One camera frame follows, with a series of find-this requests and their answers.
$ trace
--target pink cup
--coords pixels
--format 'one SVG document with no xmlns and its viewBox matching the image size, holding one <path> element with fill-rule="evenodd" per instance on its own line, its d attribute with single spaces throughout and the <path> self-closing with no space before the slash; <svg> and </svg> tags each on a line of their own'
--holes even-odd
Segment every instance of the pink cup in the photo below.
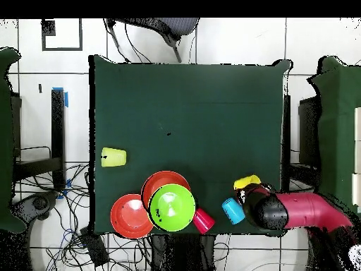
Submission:
<svg viewBox="0 0 361 271">
<path fill-rule="evenodd" d="M 213 227 L 215 221 L 199 207 L 193 216 L 193 223 L 201 234 L 206 234 Z"/>
</svg>

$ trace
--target yellow cup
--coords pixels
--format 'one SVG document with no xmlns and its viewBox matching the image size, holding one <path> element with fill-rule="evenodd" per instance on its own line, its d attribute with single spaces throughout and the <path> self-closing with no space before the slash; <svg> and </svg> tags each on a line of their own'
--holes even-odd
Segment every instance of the yellow cup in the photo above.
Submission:
<svg viewBox="0 0 361 271">
<path fill-rule="evenodd" d="M 245 178 L 241 178 L 241 179 L 235 181 L 234 185 L 233 185 L 233 189 L 234 190 L 244 189 L 244 187 L 246 187 L 247 185 L 249 185 L 251 183 L 260 184 L 261 180 L 255 174 L 253 174 L 252 176 L 246 176 Z"/>
<path fill-rule="evenodd" d="M 103 147 L 102 167 L 120 167 L 127 162 L 127 152 L 109 147 Z"/>
</svg>

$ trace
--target green bowl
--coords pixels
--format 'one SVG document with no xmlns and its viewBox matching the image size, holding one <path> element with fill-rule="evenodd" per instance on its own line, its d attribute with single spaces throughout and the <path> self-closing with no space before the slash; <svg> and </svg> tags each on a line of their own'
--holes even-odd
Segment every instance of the green bowl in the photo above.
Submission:
<svg viewBox="0 0 361 271">
<path fill-rule="evenodd" d="M 195 199 L 192 193 L 178 184 L 167 184 L 157 189 L 150 198 L 149 217 L 164 231 L 180 231 L 192 221 Z"/>
</svg>

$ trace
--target green table surface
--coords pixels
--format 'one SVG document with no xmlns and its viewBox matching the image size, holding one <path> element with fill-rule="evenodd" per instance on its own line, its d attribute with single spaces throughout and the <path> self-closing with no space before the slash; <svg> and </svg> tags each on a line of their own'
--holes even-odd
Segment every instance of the green table surface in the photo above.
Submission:
<svg viewBox="0 0 361 271">
<path fill-rule="evenodd" d="M 357 212 L 352 204 L 355 171 L 355 108 L 361 107 L 361 67 L 347 66 L 336 57 L 322 59 L 319 73 L 309 81 L 319 93 L 321 183 L 319 192 L 334 195 Z"/>
<path fill-rule="evenodd" d="M 221 208 L 233 182 L 250 174 L 280 186 L 283 74 L 273 66 L 95 64 L 95 227 L 113 232 L 110 211 L 161 170 L 182 174 L 216 224 L 210 234 L 264 234 Z M 127 152 L 122 167 L 101 166 L 103 147 Z M 194 224 L 179 233 L 197 233 Z M 152 233 L 164 234 L 156 228 Z"/>
</svg>

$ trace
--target chair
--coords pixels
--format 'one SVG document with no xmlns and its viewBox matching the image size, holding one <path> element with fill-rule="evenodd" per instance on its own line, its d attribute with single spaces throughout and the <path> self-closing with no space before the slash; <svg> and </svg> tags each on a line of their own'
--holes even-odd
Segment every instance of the chair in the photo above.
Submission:
<svg viewBox="0 0 361 271">
<path fill-rule="evenodd" d="M 116 22 L 143 27 L 158 32 L 166 44 L 173 48 L 179 63 L 182 62 L 176 43 L 182 35 L 189 35 L 198 25 L 200 18 L 108 18 L 106 25 L 113 37 L 114 44 L 119 49 L 113 26 Z"/>
</svg>

